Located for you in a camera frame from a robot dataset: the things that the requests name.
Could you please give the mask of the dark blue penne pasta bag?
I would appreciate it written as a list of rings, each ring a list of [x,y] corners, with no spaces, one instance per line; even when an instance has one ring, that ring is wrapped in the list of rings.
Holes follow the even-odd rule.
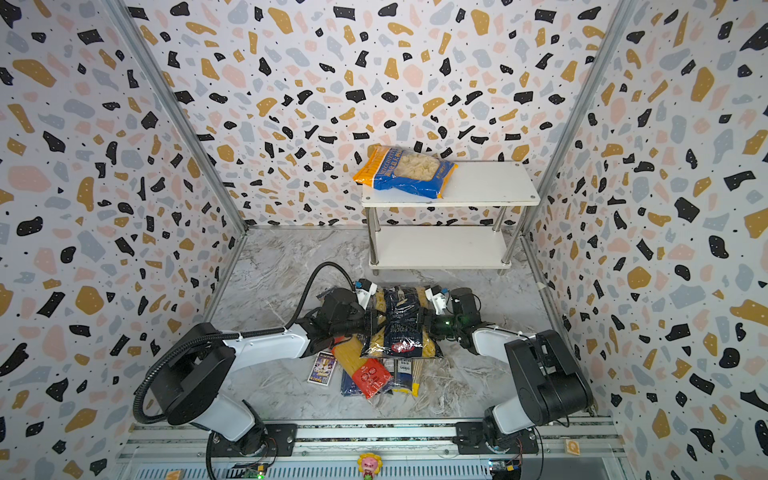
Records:
[[[363,358],[432,359],[442,350],[430,334],[434,314],[426,290],[414,286],[378,287],[369,301],[367,330],[359,335]]]

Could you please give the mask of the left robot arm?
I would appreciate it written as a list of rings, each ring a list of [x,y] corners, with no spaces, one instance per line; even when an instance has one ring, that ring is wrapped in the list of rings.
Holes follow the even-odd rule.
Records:
[[[193,424],[242,455],[257,453],[267,442],[264,422],[247,402],[225,395],[222,385],[242,369],[313,357],[336,340],[365,332],[374,295],[373,284],[334,288],[289,327],[224,332],[208,322],[195,325],[148,370],[135,392],[134,418],[141,424]]]

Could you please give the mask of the blue orange orecchiette pasta bag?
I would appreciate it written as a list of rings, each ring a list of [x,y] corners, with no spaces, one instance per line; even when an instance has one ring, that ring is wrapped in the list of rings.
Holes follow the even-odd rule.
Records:
[[[440,199],[452,174],[453,161],[394,146],[376,146],[368,161],[353,176],[362,186],[374,190],[399,190],[427,199]]]

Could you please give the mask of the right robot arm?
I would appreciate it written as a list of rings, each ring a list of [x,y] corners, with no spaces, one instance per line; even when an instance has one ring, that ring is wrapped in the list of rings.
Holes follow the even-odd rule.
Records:
[[[436,341],[454,341],[470,353],[506,364],[514,395],[486,410],[478,437],[492,451],[522,445],[533,428],[568,420],[589,409],[594,396],[581,368],[559,333],[523,334],[485,322],[478,297],[466,287],[430,287],[425,293],[434,313],[425,318]]]

